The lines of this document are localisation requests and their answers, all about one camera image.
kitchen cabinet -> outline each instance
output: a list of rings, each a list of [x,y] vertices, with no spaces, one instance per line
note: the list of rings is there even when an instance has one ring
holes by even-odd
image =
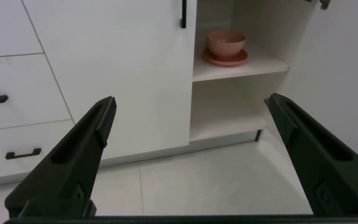
[[[273,92],[358,153],[358,3],[187,0],[185,29],[181,4],[24,1],[73,121],[116,97],[102,164],[258,141],[275,132],[264,105]],[[221,29],[246,35],[246,64],[201,58],[206,34]]]
[[[43,50],[20,0],[0,0],[0,56]]]
[[[114,96],[103,158],[189,143],[196,1],[24,1],[77,122]]]

white cabinet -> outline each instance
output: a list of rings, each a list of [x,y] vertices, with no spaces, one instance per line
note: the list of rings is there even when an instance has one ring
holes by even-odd
[[[358,153],[358,3],[332,1],[322,10],[317,0],[187,0],[185,29],[181,3],[24,1],[20,10],[29,13],[74,122],[98,100],[116,97],[103,159],[130,161],[126,156],[141,159],[161,149],[181,153],[209,140],[205,145],[222,146],[230,144],[221,141],[226,136],[258,139],[274,127],[264,105],[274,92],[293,99]],[[202,59],[205,35],[221,29],[246,35],[246,64],[222,68]],[[70,118],[63,99],[54,100],[52,72],[41,72],[48,80],[39,81],[39,69],[49,69],[46,59],[27,57],[20,63],[0,58],[0,83],[6,83],[0,95],[11,90],[15,103],[13,96],[30,88],[33,95],[21,99],[42,98],[43,104],[34,109],[18,100],[24,106],[3,112],[0,128]],[[20,75],[3,75],[9,72]]]
[[[196,1],[24,1],[77,122],[114,96],[104,158],[189,143]]]
[[[0,128],[71,119],[44,55],[0,57]]]
[[[358,153],[358,2],[331,1],[326,10],[315,0],[199,2],[191,133],[223,136],[260,129],[264,123],[273,127],[263,99],[278,92],[298,103]],[[217,9],[224,13],[214,19],[208,17]],[[245,65],[221,68],[201,58],[206,33],[219,29],[242,32],[252,42],[245,47],[249,53]],[[205,92],[203,98],[199,97],[201,91]],[[237,93],[230,100],[221,100],[222,94],[232,95],[234,91]],[[238,103],[229,106],[230,101]],[[230,110],[225,116],[207,111],[200,116],[205,108]]]
[[[42,53],[20,0],[0,0],[0,56]]]
[[[73,121],[35,124],[0,129],[0,177],[30,172],[73,127]],[[41,149],[39,155],[6,159],[7,152],[15,156]]]

pink bowl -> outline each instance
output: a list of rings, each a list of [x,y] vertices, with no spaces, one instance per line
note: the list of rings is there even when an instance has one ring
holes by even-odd
[[[240,33],[220,30],[206,36],[209,50],[217,58],[227,59],[240,52],[246,43],[246,37]]]

cabinet door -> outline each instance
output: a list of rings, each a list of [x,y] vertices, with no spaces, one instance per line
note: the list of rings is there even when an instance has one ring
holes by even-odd
[[[317,3],[281,93],[358,153],[358,1]]]
[[[187,145],[196,1],[24,1],[77,122],[115,96],[103,158]]]
[[[42,53],[20,0],[0,0],[0,56]]]

grout line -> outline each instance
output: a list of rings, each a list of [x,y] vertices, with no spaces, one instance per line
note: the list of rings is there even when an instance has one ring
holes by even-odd
[[[143,202],[143,188],[142,188],[142,174],[139,168],[139,182],[140,182],[140,197],[142,198],[142,214],[144,215],[144,202]]]
[[[8,128],[26,127],[26,126],[32,126],[32,125],[38,125],[38,124],[56,123],[56,122],[69,121],[69,120],[72,120],[72,119],[63,119],[63,120],[58,120],[58,121],[46,121],[46,122],[34,123],[34,124],[25,124],[25,125],[17,125],[17,126],[3,127],[3,128],[0,128],[0,130],[1,130],[1,129],[8,129]]]
[[[32,26],[32,28],[33,28],[33,30],[34,30],[34,32],[35,32],[35,36],[37,36],[38,43],[40,43],[40,46],[41,46],[42,52],[44,53],[45,58],[47,59],[47,62],[48,62],[48,65],[49,65],[50,71],[52,72],[52,75],[53,75],[53,77],[54,77],[54,79],[55,79],[55,82],[56,82],[57,88],[59,88],[59,91],[60,91],[60,94],[62,95],[63,101],[64,101],[64,102],[65,102],[65,104],[66,104],[66,108],[67,108],[68,114],[70,115],[71,120],[73,121],[73,123],[75,123],[75,122],[74,122],[73,115],[71,114],[71,111],[70,111],[70,109],[69,109],[69,107],[68,107],[68,105],[67,105],[67,102],[66,102],[65,96],[63,95],[62,89],[60,88],[59,82],[57,82],[57,79],[56,79],[56,76],[55,76],[55,72],[53,71],[52,66],[50,65],[50,62],[49,62],[49,59],[48,59],[48,55],[45,53],[45,49],[44,49],[44,47],[43,47],[43,46],[42,46],[42,44],[41,44],[40,37],[38,36],[37,31],[35,30],[35,26],[34,26],[34,24],[33,24],[32,20],[31,20],[31,18],[30,18],[30,14],[29,14],[29,12],[28,12],[28,10],[27,10],[27,8],[26,8],[26,6],[25,6],[25,4],[24,4],[24,1],[23,1],[23,0],[22,0],[22,4],[23,4],[24,10],[25,10],[25,13],[27,14],[27,17],[28,17],[28,18],[29,18],[29,20],[30,20],[31,26]]]
[[[28,53],[28,54],[17,54],[17,55],[3,55],[3,56],[0,56],[0,57],[16,57],[16,56],[38,55],[38,54],[43,54],[43,52]]]

